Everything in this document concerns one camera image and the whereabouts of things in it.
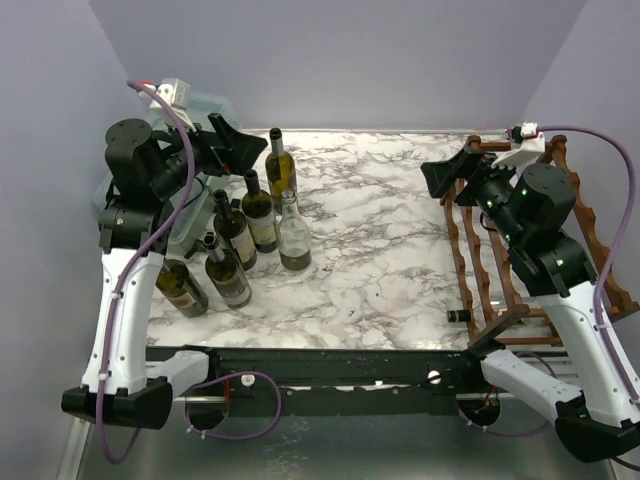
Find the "clear glass wine bottle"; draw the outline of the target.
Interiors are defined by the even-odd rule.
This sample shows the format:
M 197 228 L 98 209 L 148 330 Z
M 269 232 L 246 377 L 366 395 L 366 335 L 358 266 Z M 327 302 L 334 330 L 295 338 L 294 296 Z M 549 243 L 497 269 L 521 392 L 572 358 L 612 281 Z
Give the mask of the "clear glass wine bottle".
M 298 210 L 294 190 L 286 190 L 281 198 L 281 219 L 277 228 L 278 250 L 283 267 L 303 271 L 311 264 L 311 233 Z

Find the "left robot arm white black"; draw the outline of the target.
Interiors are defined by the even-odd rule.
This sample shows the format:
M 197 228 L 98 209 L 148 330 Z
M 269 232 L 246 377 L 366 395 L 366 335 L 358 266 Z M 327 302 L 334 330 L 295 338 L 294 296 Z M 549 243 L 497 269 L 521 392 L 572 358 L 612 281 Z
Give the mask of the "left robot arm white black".
M 146 335 L 156 279 L 177 209 L 171 199 L 191 186 L 190 173 L 243 175 L 267 142 L 239 132 L 219 114 L 211 130 L 196 128 L 184 142 L 174 128 L 155 130 L 142 119 L 113 124 L 105 160 L 117 190 L 99 218 L 102 297 L 89 363 L 79 386 L 66 390 L 64 412 L 92 423 L 158 430 L 173 400 L 190 387 L 214 393 L 220 368 L 203 350 L 180 348 L 149 369 Z

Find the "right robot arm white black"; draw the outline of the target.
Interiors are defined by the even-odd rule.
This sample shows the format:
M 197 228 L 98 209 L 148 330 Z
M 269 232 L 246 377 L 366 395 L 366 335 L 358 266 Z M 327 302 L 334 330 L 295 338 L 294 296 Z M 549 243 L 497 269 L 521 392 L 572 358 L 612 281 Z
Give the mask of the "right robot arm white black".
M 514 169 L 496 162 L 466 146 L 449 160 L 423 163 L 421 172 L 433 198 L 465 180 L 457 204 L 480 208 L 507 242 L 514 273 L 552 320 L 579 384 L 565 384 L 493 341 L 461 365 L 461 382 L 474 392 L 493 385 L 513 394 L 554 426 L 578 460 L 614 459 L 639 445 L 639 402 L 631 395 L 637 375 L 594 300 L 591 260 L 562 229 L 576 202 L 569 177 L 534 163 L 513 182 Z

